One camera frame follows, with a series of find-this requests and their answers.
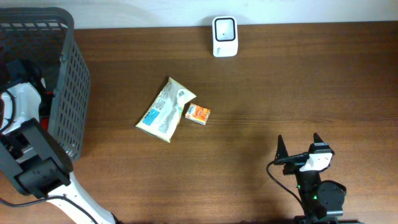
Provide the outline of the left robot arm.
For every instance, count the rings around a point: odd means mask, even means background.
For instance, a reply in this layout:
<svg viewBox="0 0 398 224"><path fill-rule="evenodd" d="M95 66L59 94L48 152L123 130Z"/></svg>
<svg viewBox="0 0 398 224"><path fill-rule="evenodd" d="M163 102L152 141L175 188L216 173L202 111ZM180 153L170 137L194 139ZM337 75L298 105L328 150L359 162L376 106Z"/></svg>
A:
<svg viewBox="0 0 398 224"><path fill-rule="evenodd" d="M34 62L16 59L1 65L1 172L20 194L35 197L1 203L20 208L48 202L75 223L119 223L80 185L72 160L42 125L51 101Z"/></svg>

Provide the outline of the orange tissue pack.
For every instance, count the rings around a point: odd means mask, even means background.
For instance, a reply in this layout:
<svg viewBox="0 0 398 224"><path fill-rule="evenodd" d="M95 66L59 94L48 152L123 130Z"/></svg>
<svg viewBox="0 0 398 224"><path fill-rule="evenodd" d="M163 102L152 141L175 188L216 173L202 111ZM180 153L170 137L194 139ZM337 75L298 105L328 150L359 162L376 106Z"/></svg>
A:
<svg viewBox="0 0 398 224"><path fill-rule="evenodd" d="M185 118L189 119L190 121L205 125L208 121L210 113L211 110L209 110L208 108L204 108L196 104L190 103L188 110L185 113Z"/></svg>

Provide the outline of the cream noodle packet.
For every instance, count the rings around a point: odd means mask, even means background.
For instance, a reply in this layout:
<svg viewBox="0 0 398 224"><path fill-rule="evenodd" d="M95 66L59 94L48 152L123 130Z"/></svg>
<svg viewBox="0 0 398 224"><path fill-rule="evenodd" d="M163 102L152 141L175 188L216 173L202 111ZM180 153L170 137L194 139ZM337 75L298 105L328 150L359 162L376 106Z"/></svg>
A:
<svg viewBox="0 0 398 224"><path fill-rule="evenodd" d="M169 77L136 128L170 142L182 117L185 105L197 96Z"/></svg>

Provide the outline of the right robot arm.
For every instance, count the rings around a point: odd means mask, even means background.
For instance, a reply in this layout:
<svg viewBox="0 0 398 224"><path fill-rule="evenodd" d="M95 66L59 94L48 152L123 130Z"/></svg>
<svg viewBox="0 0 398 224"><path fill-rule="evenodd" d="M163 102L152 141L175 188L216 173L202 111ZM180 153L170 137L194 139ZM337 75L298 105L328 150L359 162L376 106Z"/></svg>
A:
<svg viewBox="0 0 398 224"><path fill-rule="evenodd" d="M298 195L294 195L303 210L294 223L338 223L343 215L346 187L332 180L322 181L320 173L330 167L335 152L317 134L307 152L290 156L284 140L278 136L275 166L283 166L284 175L294 175Z"/></svg>

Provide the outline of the red snack bag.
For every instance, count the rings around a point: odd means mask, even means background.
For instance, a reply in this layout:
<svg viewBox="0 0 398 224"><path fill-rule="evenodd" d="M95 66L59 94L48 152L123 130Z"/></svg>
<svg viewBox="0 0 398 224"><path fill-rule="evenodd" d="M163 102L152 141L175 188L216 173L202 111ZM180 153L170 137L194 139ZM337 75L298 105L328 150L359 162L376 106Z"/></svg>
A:
<svg viewBox="0 0 398 224"><path fill-rule="evenodd" d="M43 95L41 95L41 103L39 106L39 119L41 126L45 130L48 130L49 126L49 118L53 97L54 94L52 91L46 91Z"/></svg>

